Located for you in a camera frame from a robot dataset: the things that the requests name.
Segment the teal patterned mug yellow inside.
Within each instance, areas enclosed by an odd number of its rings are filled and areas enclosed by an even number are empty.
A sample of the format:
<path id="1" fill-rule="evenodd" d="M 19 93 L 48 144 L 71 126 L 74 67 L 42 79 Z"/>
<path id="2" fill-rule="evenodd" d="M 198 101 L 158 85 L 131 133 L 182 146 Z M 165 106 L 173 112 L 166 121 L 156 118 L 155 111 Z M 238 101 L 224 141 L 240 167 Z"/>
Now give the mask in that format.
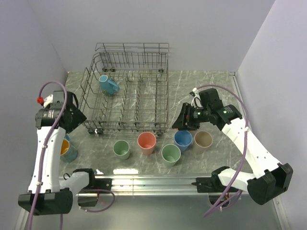
<path id="1" fill-rule="evenodd" d="M 77 149 L 71 144 L 69 136 L 65 135 L 61 145 L 60 159 L 63 162 L 71 163 L 77 156 Z"/>

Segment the light blue floral mug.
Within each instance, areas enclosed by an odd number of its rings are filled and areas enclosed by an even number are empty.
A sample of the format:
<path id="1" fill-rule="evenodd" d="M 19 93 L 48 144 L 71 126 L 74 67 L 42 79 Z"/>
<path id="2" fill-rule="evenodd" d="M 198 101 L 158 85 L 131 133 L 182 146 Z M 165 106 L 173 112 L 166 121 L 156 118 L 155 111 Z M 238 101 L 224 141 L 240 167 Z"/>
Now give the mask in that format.
<path id="1" fill-rule="evenodd" d="M 118 93 L 120 87 L 118 84 L 114 83 L 111 78 L 107 75 L 101 75 L 99 78 L 99 84 L 102 92 L 105 95 L 111 96 L 115 93 Z"/>

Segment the green plastic cup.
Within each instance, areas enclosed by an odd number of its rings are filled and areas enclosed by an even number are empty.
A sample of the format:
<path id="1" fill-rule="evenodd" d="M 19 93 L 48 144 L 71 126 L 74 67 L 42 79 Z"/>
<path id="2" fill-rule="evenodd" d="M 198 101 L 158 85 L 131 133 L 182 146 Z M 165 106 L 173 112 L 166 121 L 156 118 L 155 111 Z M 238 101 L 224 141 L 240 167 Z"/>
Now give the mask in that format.
<path id="1" fill-rule="evenodd" d="M 161 155 L 165 167 L 173 167 L 181 157 L 181 151 L 178 146 L 174 144 L 167 144 L 163 146 Z"/>
<path id="2" fill-rule="evenodd" d="M 113 152 L 122 160 L 126 160 L 130 156 L 130 145 L 125 140 L 118 140 L 113 145 Z"/>

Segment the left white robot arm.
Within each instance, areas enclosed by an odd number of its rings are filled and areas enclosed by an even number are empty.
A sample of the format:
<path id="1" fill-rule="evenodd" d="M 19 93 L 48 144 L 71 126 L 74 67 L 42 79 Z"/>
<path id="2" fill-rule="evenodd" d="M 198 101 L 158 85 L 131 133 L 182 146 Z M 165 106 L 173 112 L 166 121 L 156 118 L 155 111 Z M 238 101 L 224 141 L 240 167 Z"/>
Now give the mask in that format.
<path id="1" fill-rule="evenodd" d="M 35 216 L 68 214 L 73 197 L 81 190 L 96 189 L 94 171 L 76 169 L 64 182 L 59 180 L 62 143 L 85 120 L 79 110 L 77 97 L 72 92 L 55 91 L 51 100 L 35 115 L 37 153 L 32 180 L 26 194 L 19 195 L 18 205 Z"/>

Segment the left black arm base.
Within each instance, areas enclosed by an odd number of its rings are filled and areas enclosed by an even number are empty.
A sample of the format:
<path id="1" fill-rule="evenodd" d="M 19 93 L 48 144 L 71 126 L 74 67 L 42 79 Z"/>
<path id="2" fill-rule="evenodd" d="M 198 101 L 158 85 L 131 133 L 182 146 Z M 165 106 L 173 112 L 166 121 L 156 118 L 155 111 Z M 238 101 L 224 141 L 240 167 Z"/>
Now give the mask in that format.
<path id="1" fill-rule="evenodd" d="M 93 191 L 93 190 L 111 190 L 112 179 L 111 178 L 98 178 L 95 180 L 93 186 L 87 186 L 83 188 L 77 195 L 78 205 L 81 207 L 94 207 L 98 203 L 98 199 L 101 194 L 108 195 L 107 192 Z"/>

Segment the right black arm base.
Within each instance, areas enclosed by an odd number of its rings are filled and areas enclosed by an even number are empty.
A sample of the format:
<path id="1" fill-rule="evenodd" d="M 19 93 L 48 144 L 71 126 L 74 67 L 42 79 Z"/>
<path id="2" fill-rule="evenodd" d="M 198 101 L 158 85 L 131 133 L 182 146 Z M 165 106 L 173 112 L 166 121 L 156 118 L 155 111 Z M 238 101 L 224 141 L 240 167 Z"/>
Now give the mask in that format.
<path id="1" fill-rule="evenodd" d="M 191 183 L 197 187 L 198 193 L 222 193 L 226 186 L 223 186 L 220 182 L 216 182 L 211 177 L 197 177 L 195 182 Z M 209 202 L 213 205 L 220 195 L 209 195 Z M 224 202 L 229 198 L 229 193 L 221 199 L 220 203 Z M 223 204 L 221 208 L 226 208 L 230 204 L 230 201 Z"/>

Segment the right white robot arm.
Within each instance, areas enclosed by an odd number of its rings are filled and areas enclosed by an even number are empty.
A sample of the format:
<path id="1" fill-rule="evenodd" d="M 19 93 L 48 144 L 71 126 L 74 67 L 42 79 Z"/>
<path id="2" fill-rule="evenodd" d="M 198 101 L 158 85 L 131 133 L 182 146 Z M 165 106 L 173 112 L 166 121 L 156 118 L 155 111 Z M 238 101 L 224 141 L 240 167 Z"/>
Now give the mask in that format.
<path id="1" fill-rule="evenodd" d="M 253 201 L 264 205 L 288 190 L 293 175 L 290 164 L 282 164 L 257 139 L 247 120 L 234 105 L 223 105 L 214 85 L 209 89 L 194 88 L 192 103 L 183 103 L 172 127 L 196 131 L 201 123 L 209 122 L 223 132 L 242 153 L 252 172 L 223 166 L 212 172 L 207 183 L 197 179 L 198 192 L 248 192 Z"/>

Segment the blue plastic cup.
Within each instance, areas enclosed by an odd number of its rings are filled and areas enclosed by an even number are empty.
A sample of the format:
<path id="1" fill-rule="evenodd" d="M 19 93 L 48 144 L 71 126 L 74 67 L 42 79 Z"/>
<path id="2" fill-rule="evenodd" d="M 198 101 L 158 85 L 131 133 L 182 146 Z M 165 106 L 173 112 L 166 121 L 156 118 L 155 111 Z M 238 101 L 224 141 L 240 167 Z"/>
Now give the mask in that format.
<path id="1" fill-rule="evenodd" d="M 192 134 L 190 132 L 177 131 L 174 134 L 174 144 L 178 146 L 181 153 L 185 152 L 193 141 Z"/>

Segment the beige plastic cup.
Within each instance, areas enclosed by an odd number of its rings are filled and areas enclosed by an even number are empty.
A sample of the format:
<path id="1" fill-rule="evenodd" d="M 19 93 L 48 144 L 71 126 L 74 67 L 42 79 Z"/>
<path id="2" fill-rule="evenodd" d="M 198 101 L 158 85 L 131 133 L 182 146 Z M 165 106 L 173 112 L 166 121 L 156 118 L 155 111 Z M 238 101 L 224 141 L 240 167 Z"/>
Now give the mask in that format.
<path id="1" fill-rule="evenodd" d="M 213 143 L 212 135 L 207 131 L 198 131 L 194 135 L 193 150 L 197 154 L 203 153 Z"/>

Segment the pink plastic cup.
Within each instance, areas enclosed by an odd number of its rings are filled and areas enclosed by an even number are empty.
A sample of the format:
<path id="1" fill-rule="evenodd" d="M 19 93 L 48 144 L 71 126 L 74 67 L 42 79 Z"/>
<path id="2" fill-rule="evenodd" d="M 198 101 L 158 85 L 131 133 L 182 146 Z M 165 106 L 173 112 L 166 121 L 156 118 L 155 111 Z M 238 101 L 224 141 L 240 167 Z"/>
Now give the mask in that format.
<path id="1" fill-rule="evenodd" d="M 151 132 L 142 132 L 137 138 L 137 143 L 144 155 L 151 155 L 156 145 L 156 137 Z"/>

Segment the aluminium mounting rail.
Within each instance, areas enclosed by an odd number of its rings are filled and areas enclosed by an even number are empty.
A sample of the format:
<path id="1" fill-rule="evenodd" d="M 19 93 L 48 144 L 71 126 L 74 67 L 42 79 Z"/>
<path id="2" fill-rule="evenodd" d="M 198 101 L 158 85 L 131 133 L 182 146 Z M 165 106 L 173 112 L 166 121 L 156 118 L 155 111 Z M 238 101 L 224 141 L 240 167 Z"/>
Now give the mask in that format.
<path id="1" fill-rule="evenodd" d="M 209 174 L 161 174 L 161 175 L 97 175 L 111 178 L 111 191 L 116 196 L 180 196 L 180 195 L 220 195 L 221 193 L 198 193 L 192 185 L 197 177 L 211 177 Z"/>

